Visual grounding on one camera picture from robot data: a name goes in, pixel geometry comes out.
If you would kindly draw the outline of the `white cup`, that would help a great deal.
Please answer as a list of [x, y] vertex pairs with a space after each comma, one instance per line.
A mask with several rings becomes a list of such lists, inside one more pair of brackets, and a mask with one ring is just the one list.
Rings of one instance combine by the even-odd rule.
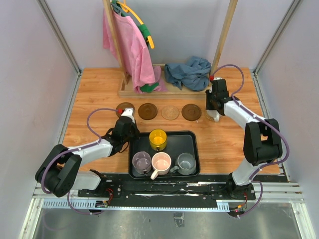
[[217, 110], [207, 110], [207, 115], [215, 122], [219, 122], [220, 120], [220, 114]]

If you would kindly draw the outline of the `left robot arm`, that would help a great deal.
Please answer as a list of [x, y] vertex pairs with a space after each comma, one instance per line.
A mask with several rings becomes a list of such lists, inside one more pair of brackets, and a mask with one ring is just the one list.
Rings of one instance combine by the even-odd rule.
[[56, 197], [70, 190], [89, 189], [96, 197], [107, 191], [102, 176], [93, 170], [79, 172], [79, 168], [97, 159], [111, 157], [122, 151], [123, 146], [138, 139], [139, 131], [133, 116], [121, 116], [99, 140], [78, 147], [67, 148], [58, 144], [48, 154], [35, 174], [35, 180]]

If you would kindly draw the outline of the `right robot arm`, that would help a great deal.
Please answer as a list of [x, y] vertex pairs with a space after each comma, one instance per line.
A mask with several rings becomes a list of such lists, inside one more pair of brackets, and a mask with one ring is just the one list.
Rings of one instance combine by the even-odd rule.
[[230, 96], [226, 80], [214, 78], [206, 93], [206, 113], [215, 122], [222, 116], [233, 119], [244, 129], [244, 159], [226, 181], [226, 194], [238, 199], [249, 190], [252, 179], [263, 166], [272, 164], [283, 154], [279, 124], [248, 109], [235, 96]]

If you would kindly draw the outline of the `woven rattan coaster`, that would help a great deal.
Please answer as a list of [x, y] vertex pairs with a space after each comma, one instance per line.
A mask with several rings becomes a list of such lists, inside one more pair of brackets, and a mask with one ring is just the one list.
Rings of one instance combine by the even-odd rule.
[[161, 111], [161, 115], [166, 120], [174, 120], [179, 116], [179, 110], [175, 106], [165, 106]]
[[206, 110], [205, 111], [205, 117], [210, 120], [210, 121], [214, 121], [214, 117], [211, 116], [211, 111], [210, 110]]

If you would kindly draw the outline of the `purple cup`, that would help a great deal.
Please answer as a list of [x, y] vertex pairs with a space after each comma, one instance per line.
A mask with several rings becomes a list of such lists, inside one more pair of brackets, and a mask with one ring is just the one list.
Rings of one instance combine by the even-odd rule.
[[132, 165], [137, 173], [147, 176], [152, 168], [152, 159], [147, 152], [140, 151], [133, 156]]

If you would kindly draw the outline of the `left woven rattan coaster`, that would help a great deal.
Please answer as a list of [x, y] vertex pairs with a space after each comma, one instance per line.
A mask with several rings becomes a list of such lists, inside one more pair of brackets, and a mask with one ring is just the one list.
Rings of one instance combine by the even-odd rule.
[[179, 116], [179, 110], [175, 106], [165, 106], [161, 111], [161, 115], [166, 120], [174, 120]]

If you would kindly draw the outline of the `brown wooden saucer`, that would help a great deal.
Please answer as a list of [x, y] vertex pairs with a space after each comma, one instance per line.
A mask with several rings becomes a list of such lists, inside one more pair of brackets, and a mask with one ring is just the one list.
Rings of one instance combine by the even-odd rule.
[[152, 120], [157, 116], [158, 109], [154, 104], [145, 103], [139, 107], [138, 114], [143, 120]]
[[196, 121], [201, 117], [201, 109], [195, 104], [187, 104], [182, 108], [182, 116], [188, 121]]
[[135, 113], [135, 107], [132, 103], [129, 102], [122, 102], [116, 107], [116, 115], [120, 117], [122, 113], [125, 111], [126, 108], [132, 108], [133, 113]]

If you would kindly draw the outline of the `blue crumpled cloth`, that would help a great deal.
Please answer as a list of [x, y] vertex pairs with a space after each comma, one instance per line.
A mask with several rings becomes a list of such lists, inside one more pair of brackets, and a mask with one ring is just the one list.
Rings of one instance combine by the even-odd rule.
[[200, 92], [209, 84], [209, 73], [211, 71], [211, 63], [201, 57], [192, 56], [186, 63], [167, 63], [164, 66], [164, 75], [168, 83], [178, 87], [182, 87]]

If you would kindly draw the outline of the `wooden clothes rack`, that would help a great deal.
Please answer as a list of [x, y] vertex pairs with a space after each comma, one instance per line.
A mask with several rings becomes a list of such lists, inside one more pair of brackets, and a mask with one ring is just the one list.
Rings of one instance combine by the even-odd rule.
[[[227, 9], [226, 17], [224, 20], [224, 24], [222, 27], [222, 31], [219, 37], [218, 45], [216, 47], [216, 52], [215, 56], [213, 59], [212, 63], [212, 69], [210, 74], [213, 75], [215, 70], [218, 67], [220, 57], [224, 48], [224, 44], [227, 38], [227, 34], [233, 19], [233, 15], [236, 9], [238, 1], [236, 0], [231, 0], [229, 2], [229, 6]], [[121, 47], [119, 45], [119, 38], [118, 34], [116, 31], [116, 25], [115, 25], [115, 20], [114, 16], [112, 14], [113, 10], [111, 7], [111, 2], [109, 0], [104, 0], [103, 1], [103, 7], [104, 7], [104, 13], [106, 15], [106, 18], [108, 20], [108, 25], [110, 28], [111, 36], [113, 39], [114, 47], [115, 47], [115, 53], [117, 56], [117, 61], [119, 63], [120, 70], [122, 71], [122, 77], [120, 79], [119, 83], [119, 90], [118, 90], [118, 96], [120, 98], [153, 98], [153, 99], [164, 99], [164, 98], [170, 98], [170, 99], [190, 99], [190, 98], [203, 98], [204, 93], [201, 92], [194, 92], [191, 90], [175, 90], [173, 89], [172, 86], [169, 86], [168, 83], [165, 85], [167, 86], [167, 91], [155, 91], [151, 93], [145, 93], [145, 94], [137, 94], [134, 93], [134, 91], [131, 90], [130, 85], [131, 85], [131, 76], [127, 74], [126, 68], [124, 66], [124, 59], [123, 59], [123, 54], [121, 51]]]

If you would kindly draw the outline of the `pink mug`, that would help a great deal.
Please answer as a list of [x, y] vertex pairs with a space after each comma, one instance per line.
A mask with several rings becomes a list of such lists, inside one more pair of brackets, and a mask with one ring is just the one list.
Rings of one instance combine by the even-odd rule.
[[152, 157], [153, 173], [151, 179], [155, 180], [159, 175], [168, 174], [171, 167], [171, 157], [165, 152], [158, 152]]

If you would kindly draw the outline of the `green cloth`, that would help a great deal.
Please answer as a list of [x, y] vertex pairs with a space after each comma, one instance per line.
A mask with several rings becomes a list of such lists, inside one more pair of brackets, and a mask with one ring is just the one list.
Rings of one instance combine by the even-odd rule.
[[144, 84], [143, 86], [140, 87], [140, 91], [143, 93], [150, 93], [155, 91], [158, 86], [159, 86], [158, 82], [153, 84]]

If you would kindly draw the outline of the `black plastic tray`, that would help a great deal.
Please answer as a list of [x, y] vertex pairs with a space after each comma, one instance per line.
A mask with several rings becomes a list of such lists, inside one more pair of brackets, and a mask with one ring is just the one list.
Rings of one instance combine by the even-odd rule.
[[[133, 156], [140, 152], [145, 151], [150, 156], [154, 156], [156, 151], [151, 148], [149, 142], [149, 132], [141, 132], [139, 134], [139, 139], [134, 140], [129, 145], [129, 175], [133, 179], [141, 179], [150, 181], [150, 176], [152, 172], [149, 172], [147, 175], [139, 174], [136, 169], [133, 167]], [[197, 150], [196, 136], [191, 131], [167, 131], [167, 145], [163, 150], [167, 153], [172, 159], [172, 166], [175, 166], [175, 160], [182, 153], [190, 153], [196, 160], [195, 171], [188, 175], [188, 177], [195, 177], [200, 173], [200, 162], [199, 155]]]

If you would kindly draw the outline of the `pink shirt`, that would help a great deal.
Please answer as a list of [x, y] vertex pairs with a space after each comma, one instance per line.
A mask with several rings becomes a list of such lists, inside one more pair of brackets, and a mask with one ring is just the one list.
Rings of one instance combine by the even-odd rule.
[[133, 90], [136, 93], [143, 93], [140, 91], [141, 86], [158, 82], [159, 86], [155, 91], [167, 91], [164, 79], [161, 77], [161, 67], [152, 64], [146, 42], [133, 19], [130, 16], [120, 16], [115, 12], [113, 16], [124, 65], [132, 77]]

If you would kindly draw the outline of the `yellow clothes hanger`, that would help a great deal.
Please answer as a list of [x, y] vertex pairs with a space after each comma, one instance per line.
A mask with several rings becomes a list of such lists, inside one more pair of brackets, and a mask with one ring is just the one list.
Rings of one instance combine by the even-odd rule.
[[[144, 22], [141, 20], [141, 18], [130, 7], [128, 7], [128, 5], [126, 4], [126, 1], [123, 1], [123, 2], [117, 1], [117, 3], [120, 4], [121, 8], [125, 12], [131, 13], [132, 16], [138, 21], [139, 25], [140, 24], [144, 24]], [[151, 49], [154, 49], [155, 48], [155, 44], [154, 44], [154, 41], [153, 41], [153, 38], [152, 38], [151, 35], [148, 37], [148, 40], [149, 40], [149, 44], [147, 44], [147, 46], [150, 46]]]

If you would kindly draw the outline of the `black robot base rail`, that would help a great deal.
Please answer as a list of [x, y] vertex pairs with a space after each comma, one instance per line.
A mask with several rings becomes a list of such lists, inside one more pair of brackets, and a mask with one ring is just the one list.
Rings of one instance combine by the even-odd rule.
[[155, 181], [150, 178], [133, 179], [128, 174], [104, 174], [102, 185], [95, 189], [77, 189], [76, 196], [97, 200], [112, 197], [110, 206], [133, 209], [208, 209], [217, 210], [219, 200], [234, 204], [255, 200], [253, 185], [238, 188], [226, 182], [226, 176], [197, 175], [168, 177]]

